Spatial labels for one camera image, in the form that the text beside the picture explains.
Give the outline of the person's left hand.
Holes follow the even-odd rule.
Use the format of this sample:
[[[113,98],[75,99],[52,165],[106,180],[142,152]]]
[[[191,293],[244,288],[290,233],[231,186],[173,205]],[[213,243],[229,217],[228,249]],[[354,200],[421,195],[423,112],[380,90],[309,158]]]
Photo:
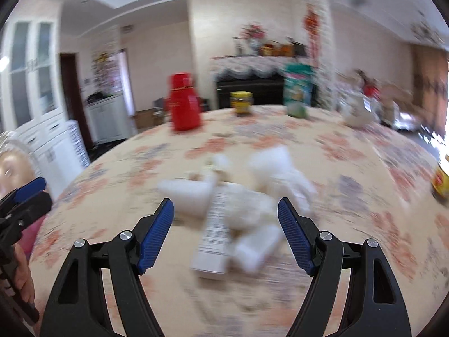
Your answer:
[[[24,302],[33,304],[35,299],[33,278],[26,255],[18,243],[15,244],[15,257],[17,261],[15,272],[16,288],[20,291],[20,296]]]

